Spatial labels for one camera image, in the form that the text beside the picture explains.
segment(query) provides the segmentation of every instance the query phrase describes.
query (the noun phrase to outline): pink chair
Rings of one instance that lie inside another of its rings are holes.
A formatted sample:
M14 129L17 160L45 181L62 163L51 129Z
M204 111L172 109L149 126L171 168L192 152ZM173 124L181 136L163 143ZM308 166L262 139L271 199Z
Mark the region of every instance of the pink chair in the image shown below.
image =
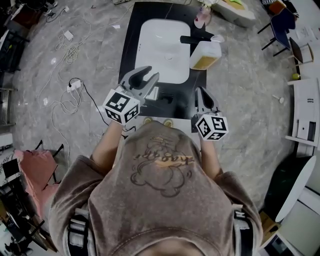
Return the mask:
M20 171L24 174L26 180L26 192L32 197L37 215L43 219L44 205L47 200L56 193L59 184L48 185L53 176L54 182L57 182L55 170L58 167L54 157L64 148L62 144L60 148L52 155L48 150L15 150Z

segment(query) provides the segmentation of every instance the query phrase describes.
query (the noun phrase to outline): backpack strap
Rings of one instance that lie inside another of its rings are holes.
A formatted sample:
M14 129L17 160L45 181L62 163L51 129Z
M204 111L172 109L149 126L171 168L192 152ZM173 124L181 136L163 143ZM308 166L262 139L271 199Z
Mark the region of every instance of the backpack strap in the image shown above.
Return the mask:
M68 247L71 256L89 256L89 212L76 208L68 225Z
M234 209L234 254L235 256L253 256L254 230L241 204L233 204Z

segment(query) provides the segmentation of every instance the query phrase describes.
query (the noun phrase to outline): gray floor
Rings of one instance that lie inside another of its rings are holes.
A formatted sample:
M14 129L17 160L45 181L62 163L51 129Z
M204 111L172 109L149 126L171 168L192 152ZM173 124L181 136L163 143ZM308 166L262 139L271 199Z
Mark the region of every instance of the gray floor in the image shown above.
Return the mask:
M253 28L237 27L218 14L212 15L207 31L221 34L226 39L222 44L223 57L207 72L207 88L218 99L227 117L230 132L226 138L216 143L219 159L225 171L239 175L249 195L260 208L272 174L279 162L290 152L292 144L283 139L288 132L290 99L287 81L295 70L292 60L285 59L289 53L277 57L272 54L282 47L276 43L264 51L264 46L273 36L268 28L260 35L257 31L269 22L269 16L259 0L243 0L257 17ZM174 3L189 3L189 0L175 0ZM74 34L74 42L80 41L91 31L116 22L123 16L133 0L114 6L110 0L61 0L70 12L61 16L63 29ZM117 23L119 27L108 26L93 33L79 47L77 60L63 64L60 76L64 81L81 78L88 91L98 103L103 103L111 88L115 88L121 62L123 44L131 11ZM59 21L45 23L42 19L29 33L30 43L20 62L12 84L18 89L12 99L12 115L16 125L12 128L15 147L32 149L41 139L45 149L57 149L64 143L66 163L68 146L54 129L51 121L51 107L44 107L45 98L52 103L60 100L67 83L58 80L54 71L52 80L41 89L50 78L57 62L63 57L63 49L56 50L58 37L62 33ZM285 98L279 104L273 95ZM53 111L53 121L70 144L72 163L77 155L89 156L106 129L99 113L88 95L82 92L82 103L77 113L63 114L61 107ZM58 178L62 178L65 168L61 168Z

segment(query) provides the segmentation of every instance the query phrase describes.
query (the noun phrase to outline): person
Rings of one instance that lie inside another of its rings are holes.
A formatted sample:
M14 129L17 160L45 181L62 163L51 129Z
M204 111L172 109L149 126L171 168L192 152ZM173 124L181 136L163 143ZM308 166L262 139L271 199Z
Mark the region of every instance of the person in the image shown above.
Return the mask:
M258 211L236 175L223 172L214 143L201 140L200 154L170 126L146 122L125 140L115 163L123 126L112 121L90 159L76 159L49 213L50 235L62 254L74 255L78 246L89 256L237 255L234 206L242 206L252 224L253 253L259 248ZM75 211L87 212L86 231L75 231L82 221Z

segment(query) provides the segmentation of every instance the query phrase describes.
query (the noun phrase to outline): blue chair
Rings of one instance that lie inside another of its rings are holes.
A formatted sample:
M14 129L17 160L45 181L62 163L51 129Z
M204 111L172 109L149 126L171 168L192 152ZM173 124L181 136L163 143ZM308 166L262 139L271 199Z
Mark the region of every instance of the blue chair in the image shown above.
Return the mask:
M274 38L270 40L270 42L262 48L262 50L266 49L269 45L278 41L280 44L284 46L284 49L277 52L273 56L277 56L285 50L290 50L291 46L287 37L287 33L290 30L294 30L296 28L296 19L291 11L287 8L284 8L279 14L274 15L270 18L270 23L266 25L263 29L261 29L258 34L260 34L267 27L271 26Z

